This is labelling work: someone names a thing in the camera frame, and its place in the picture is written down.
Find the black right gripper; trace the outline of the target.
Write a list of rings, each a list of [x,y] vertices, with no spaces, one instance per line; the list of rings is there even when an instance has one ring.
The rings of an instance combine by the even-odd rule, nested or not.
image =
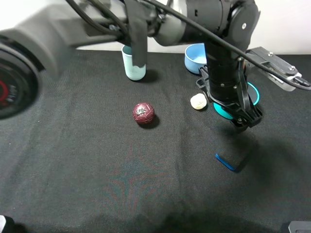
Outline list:
[[[224,80],[210,75],[207,65],[199,68],[201,78],[196,81],[208,102],[220,105],[233,119],[230,123],[237,133],[258,125],[263,117],[259,103],[254,106],[248,94],[248,81],[242,65],[230,76],[225,73]]]

